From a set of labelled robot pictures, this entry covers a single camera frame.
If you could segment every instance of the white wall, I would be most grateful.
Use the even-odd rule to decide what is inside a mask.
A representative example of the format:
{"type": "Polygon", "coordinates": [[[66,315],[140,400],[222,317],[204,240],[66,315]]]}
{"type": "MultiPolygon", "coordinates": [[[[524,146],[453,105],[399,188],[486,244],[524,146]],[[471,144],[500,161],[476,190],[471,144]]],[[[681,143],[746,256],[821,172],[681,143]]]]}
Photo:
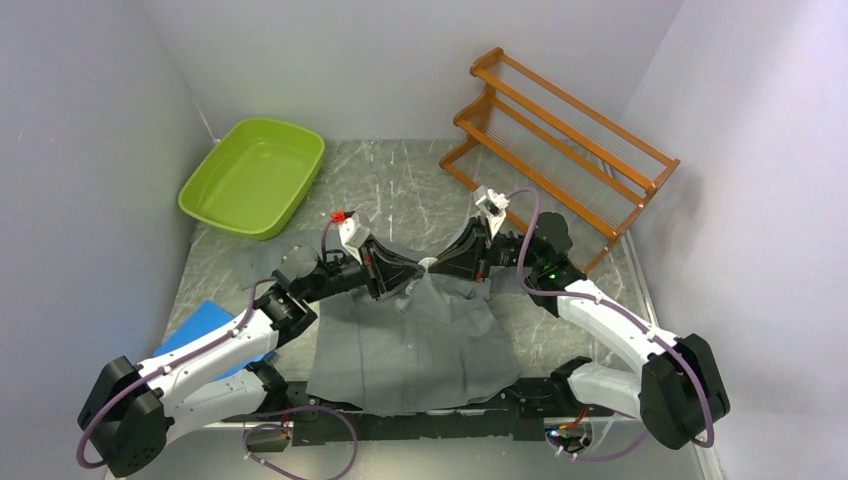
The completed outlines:
{"type": "Polygon", "coordinates": [[[848,468],[847,50],[838,0],[687,0],[623,117],[683,162],[636,241],[660,321],[715,351],[731,479],[848,468]]]}
{"type": "Polygon", "coordinates": [[[255,115],[331,138],[451,138],[501,46],[617,118],[682,0],[143,0],[216,135],[255,115]]]}
{"type": "Polygon", "coordinates": [[[209,146],[140,3],[0,2],[3,480],[102,478],[76,417],[164,330],[193,225],[176,194],[209,146]]]}

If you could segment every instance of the blue board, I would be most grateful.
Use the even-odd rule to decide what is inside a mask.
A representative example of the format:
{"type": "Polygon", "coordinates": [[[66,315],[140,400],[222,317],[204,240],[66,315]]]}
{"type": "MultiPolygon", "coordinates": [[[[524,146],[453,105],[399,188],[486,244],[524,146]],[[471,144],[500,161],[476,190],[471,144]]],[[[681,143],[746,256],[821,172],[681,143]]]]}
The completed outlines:
{"type": "MultiPolygon", "coordinates": [[[[186,320],[185,323],[180,325],[180,328],[178,328],[173,335],[165,340],[165,343],[163,343],[161,347],[153,352],[153,356],[158,357],[159,355],[172,352],[183,345],[189,344],[212,330],[223,326],[233,318],[235,317],[230,315],[226,310],[207,300],[203,302],[201,306],[197,307],[197,310],[188,317],[188,320],[186,320]]],[[[231,370],[228,370],[218,377],[218,379],[220,380],[222,378],[235,375],[249,362],[260,360],[262,357],[263,355],[259,355],[240,365],[235,365],[231,370]]]]}

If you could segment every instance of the robotic arm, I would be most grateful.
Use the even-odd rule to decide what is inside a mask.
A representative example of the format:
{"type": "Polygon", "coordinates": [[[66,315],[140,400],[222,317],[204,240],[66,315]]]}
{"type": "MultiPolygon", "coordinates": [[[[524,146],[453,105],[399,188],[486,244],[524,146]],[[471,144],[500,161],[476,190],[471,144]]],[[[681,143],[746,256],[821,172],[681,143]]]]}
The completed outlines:
{"type": "Polygon", "coordinates": [[[343,254],[328,259],[323,252],[295,247],[274,277],[266,279],[272,286],[258,299],[251,293],[248,308],[227,325],[136,365],[125,357],[108,363],[77,420],[84,430],[77,451],[80,464],[105,463],[116,476],[128,476],[190,431],[296,404],[294,399],[302,395],[292,392],[273,367],[273,351],[314,322],[311,302],[362,287],[379,300],[425,271],[483,281],[491,267],[516,267],[520,260],[520,267],[530,269],[522,281],[537,305],[587,330],[634,373],[608,369],[585,357],[572,359],[549,378],[520,379],[511,387],[517,392],[551,392],[552,400],[520,409],[519,415],[599,405],[641,418],[660,443],[678,449],[698,442],[697,435],[727,414],[730,404],[709,345],[694,334],[681,339],[653,327],[601,292],[571,264],[567,254],[572,243],[561,215],[540,214],[529,238],[501,234],[509,201],[485,187],[473,195],[480,215],[469,219],[436,258],[416,262],[391,252],[371,235],[367,220],[355,212],[340,214],[336,220],[341,223],[343,254]],[[236,375],[213,381],[232,365],[265,352],[271,353],[236,375]],[[102,463],[84,459],[88,440],[102,463]]]}

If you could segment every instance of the gray cloth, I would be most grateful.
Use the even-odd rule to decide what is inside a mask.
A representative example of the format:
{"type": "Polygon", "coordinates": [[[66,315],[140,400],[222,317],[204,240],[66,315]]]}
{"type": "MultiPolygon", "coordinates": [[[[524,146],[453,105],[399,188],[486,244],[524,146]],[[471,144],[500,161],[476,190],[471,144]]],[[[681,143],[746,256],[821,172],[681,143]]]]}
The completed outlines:
{"type": "Polygon", "coordinates": [[[321,301],[307,392],[377,415],[491,398],[521,368],[488,295],[489,282],[424,275],[377,302],[365,289],[321,301]]]}

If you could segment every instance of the marble tabletop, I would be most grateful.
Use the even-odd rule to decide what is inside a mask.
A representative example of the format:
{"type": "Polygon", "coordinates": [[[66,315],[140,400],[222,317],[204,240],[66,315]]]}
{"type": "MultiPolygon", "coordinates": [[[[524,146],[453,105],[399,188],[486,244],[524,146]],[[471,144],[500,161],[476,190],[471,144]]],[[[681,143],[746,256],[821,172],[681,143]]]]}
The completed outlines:
{"type": "MultiPolygon", "coordinates": [[[[321,171],[286,231],[318,230],[337,210],[366,214],[380,237],[412,249],[437,253],[473,213],[470,192],[440,169],[439,159],[457,142],[449,140],[327,141],[321,171]]],[[[456,163],[472,179],[506,192],[531,183],[487,149],[477,147],[456,163]]],[[[604,239],[552,198],[543,210],[563,213],[575,241],[571,257],[585,264],[604,239]]],[[[529,217],[531,198],[517,198],[510,209],[529,217]]],[[[167,327],[166,338],[204,301],[240,313],[247,292],[232,270],[235,252],[253,241],[198,223],[167,327]]],[[[646,312],[629,252],[619,243],[592,270],[590,278],[632,311],[646,312]]],[[[520,293],[492,294],[489,307],[512,339],[523,376],[547,376],[567,360],[584,355],[625,368],[612,352],[579,327],[535,306],[520,293]]],[[[315,352],[317,323],[279,349],[277,367],[291,381],[308,380],[315,352]]]]}

